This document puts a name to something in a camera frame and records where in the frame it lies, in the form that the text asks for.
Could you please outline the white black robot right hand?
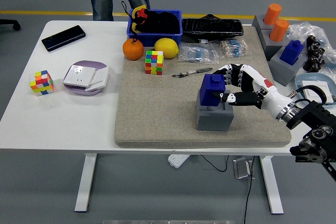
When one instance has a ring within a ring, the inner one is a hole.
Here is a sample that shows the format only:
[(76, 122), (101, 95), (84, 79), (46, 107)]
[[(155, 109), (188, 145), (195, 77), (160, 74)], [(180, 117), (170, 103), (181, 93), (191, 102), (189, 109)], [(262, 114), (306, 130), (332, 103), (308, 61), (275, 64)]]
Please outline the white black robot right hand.
[(293, 104), (291, 98), (280, 94), (267, 78), (249, 65), (231, 63), (217, 69), (214, 74), (224, 76), (226, 85), (241, 89), (236, 93), (213, 93), (213, 96), (229, 105), (254, 105), (259, 109), (267, 110), (274, 119), (280, 121)]

